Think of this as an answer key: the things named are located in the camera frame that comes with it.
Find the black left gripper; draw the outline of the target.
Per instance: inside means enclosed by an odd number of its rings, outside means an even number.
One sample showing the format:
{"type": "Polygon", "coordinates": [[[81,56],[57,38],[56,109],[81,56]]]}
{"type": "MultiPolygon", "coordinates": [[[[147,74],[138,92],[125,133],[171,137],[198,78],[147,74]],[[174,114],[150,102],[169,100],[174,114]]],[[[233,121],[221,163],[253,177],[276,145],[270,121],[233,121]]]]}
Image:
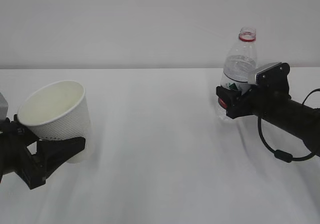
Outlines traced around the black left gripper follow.
{"type": "Polygon", "coordinates": [[[60,141],[38,141],[39,138],[19,121],[5,118],[0,123],[0,176],[16,173],[35,189],[63,163],[85,149],[86,139],[75,137],[60,141]],[[36,144],[32,154],[28,146],[36,144]]]}

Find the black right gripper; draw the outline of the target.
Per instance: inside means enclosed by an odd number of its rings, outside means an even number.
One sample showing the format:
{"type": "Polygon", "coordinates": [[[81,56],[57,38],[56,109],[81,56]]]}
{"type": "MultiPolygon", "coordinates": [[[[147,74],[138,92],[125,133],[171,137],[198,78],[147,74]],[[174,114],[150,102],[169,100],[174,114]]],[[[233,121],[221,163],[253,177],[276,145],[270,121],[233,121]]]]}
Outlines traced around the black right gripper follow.
{"type": "Polygon", "coordinates": [[[259,96],[260,88],[252,85],[243,95],[238,90],[229,90],[222,86],[216,88],[218,103],[226,109],[226,115],[231,119],[245,116],[258,116],[256,99],[259,96]]]}

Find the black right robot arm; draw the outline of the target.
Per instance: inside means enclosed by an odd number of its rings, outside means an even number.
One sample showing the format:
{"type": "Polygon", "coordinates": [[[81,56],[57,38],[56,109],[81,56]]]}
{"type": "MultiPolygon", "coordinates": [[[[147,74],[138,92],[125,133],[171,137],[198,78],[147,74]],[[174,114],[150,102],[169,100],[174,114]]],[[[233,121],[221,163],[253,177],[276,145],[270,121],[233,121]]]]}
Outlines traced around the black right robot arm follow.
{"type": "Polygon", "coordinates": [[[244,95],[239,91],[218,86],[216,94],[226,108],[229,118],[257,116],[259,137],[275,158],[290,163],[307,161],[320,155],[319,109],[295,102],[287,93],[258,86],[251,87],[244,95]],[[263,136],[262,120],[302,140],[310,153],[303,157],[294,157],[288,152],[273,149],[263,136]]]}

